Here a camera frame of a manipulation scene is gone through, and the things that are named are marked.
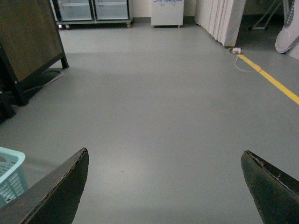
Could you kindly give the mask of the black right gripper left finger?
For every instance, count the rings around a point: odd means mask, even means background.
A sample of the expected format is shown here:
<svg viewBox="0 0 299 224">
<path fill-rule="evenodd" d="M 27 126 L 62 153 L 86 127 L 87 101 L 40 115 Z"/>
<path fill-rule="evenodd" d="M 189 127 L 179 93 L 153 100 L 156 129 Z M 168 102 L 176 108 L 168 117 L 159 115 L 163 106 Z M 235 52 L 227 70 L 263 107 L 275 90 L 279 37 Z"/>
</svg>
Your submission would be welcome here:
<svg viewBox="0 0 299 224">
<path fill-rule="evenodd" d="M 2 224 L 71 224 L 88 175 L 86 148 L 0 209 Z"/>
</svg>

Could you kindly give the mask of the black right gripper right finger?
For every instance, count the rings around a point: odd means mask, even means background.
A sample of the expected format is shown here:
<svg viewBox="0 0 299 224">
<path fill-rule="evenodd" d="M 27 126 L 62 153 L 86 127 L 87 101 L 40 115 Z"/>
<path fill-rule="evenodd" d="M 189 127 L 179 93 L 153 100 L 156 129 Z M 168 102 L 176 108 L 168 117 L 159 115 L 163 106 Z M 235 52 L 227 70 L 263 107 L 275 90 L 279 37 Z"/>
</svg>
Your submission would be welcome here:
<svg viewBox="0 0 299 224">
<path fill-rule="evenodd" d="M 299 181 L 247 150 L 241 156 L 247 187 L 264 224 L 299 222 Z"/>
</svg>

